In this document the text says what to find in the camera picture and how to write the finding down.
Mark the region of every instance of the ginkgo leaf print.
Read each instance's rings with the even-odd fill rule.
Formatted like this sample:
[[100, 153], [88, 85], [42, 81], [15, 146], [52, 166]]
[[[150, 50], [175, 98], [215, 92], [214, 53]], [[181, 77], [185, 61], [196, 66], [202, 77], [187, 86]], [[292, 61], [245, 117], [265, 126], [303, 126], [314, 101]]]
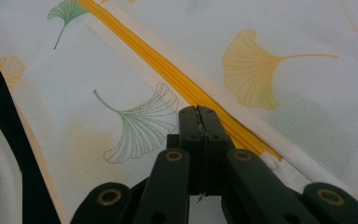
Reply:
[[306, 56], [338, 58], [330, 54], [297, 54], [275, 56], [255, 41], [256, 31], [245, 30], [237, 34], [223, 56], [225, 84], [238, 101], [246, 106], [274, 109], [279, 106], [272, 91], [272, 77], [278, 65], [287, 59]]
[[17, 57], [0, 58], [0, 71], [10, 90], [13, 90], [22, 78], [24, 68], [24, 64]]
[[62, 32], [65, 29], [66, 25], [76, 17], [87, 12], [88, 11], [80, 4], [78, 4], [76, 0], [64, 0], [48, 13], [48, 20], [54, 17], [60, 17], [61, 19], [63, 19], [63, 27], [60, 32], [60, 35], [58, 36], [57, 43], [54, 46], [54, 49], [57, 48], [58, 42], [60, 41]]
[[96, 90], [98, 100], [120, 116], [123, 131], [117, 144], [104, 152], [110, 163], [122, 163], [140, 158], [158, 149], [168, 133], [177, 128], [178, 99], [167, 85], [159, 83], [152, 97], [130, 110], [117, 110], [110, 106]]

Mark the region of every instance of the yellow binding tape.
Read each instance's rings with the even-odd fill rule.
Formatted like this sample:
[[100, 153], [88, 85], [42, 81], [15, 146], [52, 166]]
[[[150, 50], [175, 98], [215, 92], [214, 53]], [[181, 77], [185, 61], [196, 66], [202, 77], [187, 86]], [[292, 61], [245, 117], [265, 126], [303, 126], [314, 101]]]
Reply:
[[150, 48], [141, 38], [124, 26], [109, 11], [92, 0], [77, 0], [92, 15], [103, 22], [113, 33], [122, 39], [132, 50], [144, 59], [156, 72], [171, 84], [191, 105], [205, 105], [214, 110], [223, 123], [227, 133], [236, 148], [247, 148], [260, 155], [267, 151], [269, 154], [282, 158], [275, 150], [241, 125], [235, 118], [212, 99], [205, 91], [191, 81], [172, 63], [168, 62], [158, 52]]

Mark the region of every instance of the yellow ginkgo leaf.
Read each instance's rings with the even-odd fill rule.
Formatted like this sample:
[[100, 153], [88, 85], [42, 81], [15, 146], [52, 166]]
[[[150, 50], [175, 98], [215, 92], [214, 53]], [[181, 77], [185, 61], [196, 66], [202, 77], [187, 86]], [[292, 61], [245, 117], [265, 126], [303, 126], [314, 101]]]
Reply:
[[288, 57], [275, 56], [262, 49], [255, 41], [256, 31], [245, 30], [237, 34], [223, 57], [225, 84], [234, 92], [242, 105], [274, 109], [279, 106], [272, 92], [272, 77], [278, 65], [286, 60], [304, 56], [328, 54], [297, 54]]
[[0, 70], [10, 90], [13, 90], [16, 83], [22, 78], [24, 68], [24, 64], [17, 57], [0, 58]]

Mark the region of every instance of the metal rivet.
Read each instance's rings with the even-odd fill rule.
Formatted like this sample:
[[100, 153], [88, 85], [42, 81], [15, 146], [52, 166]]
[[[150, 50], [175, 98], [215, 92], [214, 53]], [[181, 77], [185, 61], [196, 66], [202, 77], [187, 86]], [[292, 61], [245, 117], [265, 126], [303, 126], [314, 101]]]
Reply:
[[335, 206], [342, 206], [345, 203], [341, 195], [331, 189], [318, 189], [317, 194], [325, 203], [330, 203]]
[[118, 189], [104, 189], [98, 194], [97, 201], [100, 205], [108, 206], [117, 203], [121, 198], [121, 192]]
[[252, 159], [251, 154], [249, 154], [248, 152], [245, 152], [245, 151], [236, 151], [234, 155], [235, 155], [235, 158], [237, 158], [237, 160], [240, 160], [240, 161], [249, 161]]
[[182, 153], [178, 152], [178, 151], [171, 151], [168, 152], [167, 154], [165, 154], [165, 158], [168, 161], [179, 161], [183, 158]]

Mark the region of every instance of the green ginkgo leaf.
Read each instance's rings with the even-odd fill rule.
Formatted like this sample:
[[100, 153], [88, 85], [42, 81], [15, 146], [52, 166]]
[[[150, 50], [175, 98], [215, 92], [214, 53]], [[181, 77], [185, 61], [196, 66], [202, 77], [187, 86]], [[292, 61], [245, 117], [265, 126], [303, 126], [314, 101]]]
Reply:
[[65, 29], [66, 25], [76, 17], [87, 12], [88, 11], [80, 4], [78, 4], [76, 0], [64, 0], [48, 13], [48, 20], [54, 17], [60, 17], [61, 19], [63, 19], [63, 27], [57, 39], [57, 43], [54, 46], [54, 49], [57, 48], [58, 42], [60, 41], [62, 32]]
[[123, 130], [117, 144], [104, 152], [109, 163], [122, 163], [142, 157], [163, 144], [167, 134], [177, 128], [179, 101], [168, 86], [159, 83], [152, 97], [129, 110], [117, 110], [110, 106], [96, 90], [97, 99], [120, 116]]

